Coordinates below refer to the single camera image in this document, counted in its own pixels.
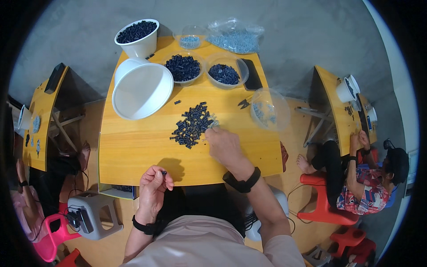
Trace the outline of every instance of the smartphone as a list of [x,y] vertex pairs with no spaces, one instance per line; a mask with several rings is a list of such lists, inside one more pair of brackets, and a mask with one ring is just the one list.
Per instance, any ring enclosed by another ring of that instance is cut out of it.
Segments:
[[[261,83],[260,76],[258,75],[257,69],[255,68],[255,65],[252,60],[250,59],[241,59],[243,62],[245,62],[246,66],[249,69],[249,78],[245,82],[245,89],[247,91],[255,91],[257,89],[262,88],[263,84]],[[241,62],[237,61],[237,65],[240,70],[242,70]]]

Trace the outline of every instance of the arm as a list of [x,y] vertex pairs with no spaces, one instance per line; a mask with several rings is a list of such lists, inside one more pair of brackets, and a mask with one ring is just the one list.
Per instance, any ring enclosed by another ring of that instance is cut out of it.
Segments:
[[[371,145],[369,144],[368,136],[363,130],[359,132],[359,142],[363,145],[364,150],[370,150]],[[378,165],[375,163],[374,156],[371,152],[366,155],[366,160],[370,169],[378,169]]]
[[[157,214],[163,206],[164,192],[172,190],[174,183],[169,173],[163,176],[165,169],[159,166],[151,166],[141,177],[139,187],[139,208],[135,213],[135,220],[142,224],[155,223]],[[135,258],[143,249],[153,242],[152,235],[132,226],[125,247],[123,263]]]
[[[236,178],[247,180],[254,172],[253,164],[243,155],[238,135],[229,131],[207,129],[206,140],[210,145],[210,155],[224,165]],[[291,235],[289,221],[282,207],[261,177],[247,194],[262,227],[260,230],[263,246],[277,235]]]
[[[18,159],[16,162],[16,171],[18,173],[18,179],[19,182],[26,181],[25,178],[25,170],[24,170],[24,163],[22,159]],[[24,212],[25,219],[27,220],[27,224],[30,228],[34,227],[34,224],[39,217],[38,213],[38,207],[35,203],[34,197],[31,194],[31,190],[29,186],[22,187],[22,194],[24,195],[26,207],[23,207],[22,210]]]
[[[356,134],[351,133],[350,136],[350,156],[356,156],[357,154],[357,146],[359,144],[359,138]],[[356,161],[350,160],[347,166],[347,181],[346,181],[347,189],[353,193],[353,195],[357,198],[357,200],[361,200],[363,196],[363,192],[365,190],[365,186],[357,182],[356,177]]]

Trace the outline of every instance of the black wristband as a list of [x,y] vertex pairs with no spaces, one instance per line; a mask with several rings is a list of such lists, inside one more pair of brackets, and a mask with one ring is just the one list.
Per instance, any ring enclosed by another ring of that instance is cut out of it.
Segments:
[[140,224],[135,220],[135,215],[132,217],[133,225],[136,229],[144,232],[146,235],[153,235],[157,229],[156,224],[148,223],[147,225]]
[[19,186],[21,186],[21,187],[24,187],[26,185],[28,185],[28,182],[26,180],[23,182],[19,182]]
[[369,155],[370,153],[371,153],[371,149],[368,149],[368,150],[363,149],[364,156]]
[[231,174],[229,171],[224,174],[222,179],[237,191],[241,193],[249,193],[252,186],[258,182],[260,177],[261,171],[258,167],[255,167],[253,174],[247,181],[237,181],[233,174]]

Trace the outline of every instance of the clear plastic bag of blue parts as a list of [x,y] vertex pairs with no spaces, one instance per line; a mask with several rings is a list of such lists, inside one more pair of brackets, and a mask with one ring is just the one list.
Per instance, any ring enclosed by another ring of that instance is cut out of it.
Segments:
[[264,27],[229,18],[208,24],[208,29],[210,32],[206,40],[222,49],[236,54],[260,51],[259,39],[264,33]]

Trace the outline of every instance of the clear plastic container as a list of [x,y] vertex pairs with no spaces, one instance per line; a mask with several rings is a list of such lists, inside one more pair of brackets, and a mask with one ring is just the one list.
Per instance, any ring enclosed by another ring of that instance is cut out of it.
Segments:
[[208,30],[197,25],[185,26],[182,31],[173,32],[172,36],[184,49],[199,48],[208,36]]
[[[225,84],[222,82],[218,82],[214,78],[212,78],[211,75],[209,75],[209,70],[212,66],[217,64],[223,64],[227,65],[229,67],[232,67],[237,74],[239,75],[239,83],[231,85],[231,84]],[[211,83],[221,89],[233,89],[234,87],[241,86],[244,84],[248,78],[249,78],[249,69],[248,66],[246,66],[246,63],[235,56],[232,53],[223,52],[223,53],[215,53],[206,58],[206,74],[208,76],[208,79],[211,81]]]
[[200,66],[200,73],[197,75],[196,78],[188,80],[188,81],[183,81],[183,82],[173,81],[176,85],[181,86],[181,87],[189,86],[205,72],[205,61],[203,60],[201,55],[199,55],[193,51],[180,50],[180,51],[175,51],[175,52],[171,52],[171,53],[167,54],[162,59],[160,64],[162,64],[164,66],[166,64],[166,61],[168,61],[169,59],[172,59],[172,56],[176,56],[176,55],[181,55],[183,57],[192,56],[194,60],[197,60],[197,62],[200,62],[200,65],[199,65]]
[[251,116],[258,127],[271,131],[284,130],[291,119],[285,98],[271,88],[260,88],[254,92]]

